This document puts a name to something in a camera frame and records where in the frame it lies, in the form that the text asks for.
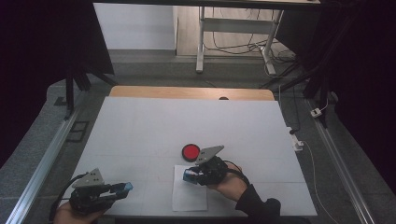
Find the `white board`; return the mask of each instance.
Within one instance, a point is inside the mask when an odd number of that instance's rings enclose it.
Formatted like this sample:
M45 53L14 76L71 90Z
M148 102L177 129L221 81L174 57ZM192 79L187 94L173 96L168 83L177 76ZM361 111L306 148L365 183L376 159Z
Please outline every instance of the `white board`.
M207 211L172 210L174 167L193 166L181 157L187 144L224 145L218 156L242 166L263 201L280 200L281 215L317 214L275 101L107 97L74 176L97 167L108 184L134 185L106 212L111 216L244 216L210 189Z

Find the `sleeve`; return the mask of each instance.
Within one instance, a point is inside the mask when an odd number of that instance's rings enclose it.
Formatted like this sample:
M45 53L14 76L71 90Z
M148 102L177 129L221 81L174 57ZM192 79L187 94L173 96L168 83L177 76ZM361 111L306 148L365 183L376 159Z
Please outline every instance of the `sleeve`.
M275 224L280 221L280 202L273 198L263 202L253 185L247 187L235 209L248 215L248 223Z

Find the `wooden edge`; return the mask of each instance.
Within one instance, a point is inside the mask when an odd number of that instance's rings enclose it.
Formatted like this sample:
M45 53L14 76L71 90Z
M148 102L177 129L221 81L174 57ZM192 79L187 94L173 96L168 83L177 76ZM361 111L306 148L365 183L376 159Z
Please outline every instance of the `wooden edge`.
M269 90L190 87L116 86L111 89L109 96L207 100L218 100L220 97L227 97L229 100L275 100L273 93Z

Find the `red button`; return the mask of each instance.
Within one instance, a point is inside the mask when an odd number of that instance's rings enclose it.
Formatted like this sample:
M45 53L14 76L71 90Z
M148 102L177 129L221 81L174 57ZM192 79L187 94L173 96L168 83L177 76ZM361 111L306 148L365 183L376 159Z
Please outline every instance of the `red button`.
M181 150L181 155L186 161L196 161L201 149L195 144L188 144Z

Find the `metal bracket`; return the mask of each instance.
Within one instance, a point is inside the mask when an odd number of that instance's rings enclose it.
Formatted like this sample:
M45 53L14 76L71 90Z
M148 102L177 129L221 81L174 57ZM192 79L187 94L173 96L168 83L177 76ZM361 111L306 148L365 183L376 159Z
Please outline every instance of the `metal bracket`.
M73 189L90 187L90 186L100 186L104 185L105 180L102 178L98 168L90 171L88 174L84 175L79 181L73 184Z
M207 147L207 148L201 149L201 151L197 157L197 160L195 162L195 165L200 165L204 162L209 161L223 149L224 149L224 146Z

